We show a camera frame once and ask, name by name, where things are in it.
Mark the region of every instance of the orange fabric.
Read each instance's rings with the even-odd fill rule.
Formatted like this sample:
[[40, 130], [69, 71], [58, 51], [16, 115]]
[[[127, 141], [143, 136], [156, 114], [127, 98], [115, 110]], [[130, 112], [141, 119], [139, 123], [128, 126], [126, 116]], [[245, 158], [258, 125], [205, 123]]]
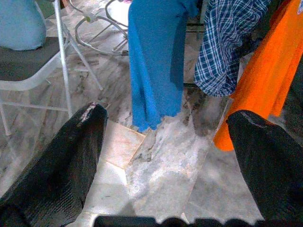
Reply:
[[[264, 118], [279, 116], [303, 53], [303, 13], [300, 0], [285, 1], [271, 21], [271, 29], [249, 61], [226, 118], [238, 110], [251, 110]], [[224, 120], [214, 137], [217, 148], [233, 150]]]

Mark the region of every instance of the gray chair seat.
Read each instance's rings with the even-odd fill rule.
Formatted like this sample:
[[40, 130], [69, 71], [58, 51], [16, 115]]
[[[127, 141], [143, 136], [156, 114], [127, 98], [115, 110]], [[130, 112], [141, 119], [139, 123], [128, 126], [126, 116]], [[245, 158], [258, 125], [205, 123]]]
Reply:
[[22, 81], [35, 75], [59, 49], [57, 37], [47, 37], [44, 46], [30, 51], [0, 47], [0, 80]]

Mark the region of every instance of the blue plaid shirt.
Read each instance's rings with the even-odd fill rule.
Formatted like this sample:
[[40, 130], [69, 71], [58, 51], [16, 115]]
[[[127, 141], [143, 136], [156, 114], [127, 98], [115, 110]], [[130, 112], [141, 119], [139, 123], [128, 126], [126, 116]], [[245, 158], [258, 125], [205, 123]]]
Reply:
[[237, 85], [237, 49], [267, 12], [271, 0], [209, 0], [195, 84], [210, 96], [229, 96]]

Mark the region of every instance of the blue garment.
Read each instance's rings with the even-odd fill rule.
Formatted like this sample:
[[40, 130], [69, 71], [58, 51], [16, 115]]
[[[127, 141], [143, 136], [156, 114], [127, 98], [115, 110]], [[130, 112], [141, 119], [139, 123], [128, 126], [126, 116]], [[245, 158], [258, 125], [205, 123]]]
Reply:
[[34, 0], [1, 0], [0, 46], [33, 50], [45, 43], [44, 17]]
[[195, 84], [210, 96], [229, 96], [237, 85], [237, 48], [267, 12], [271, 0], [209, 0]]
[[128, 16], [133, 125], [156, 129], [181, 109], [188, 16], [197, 0], [133, 0]]

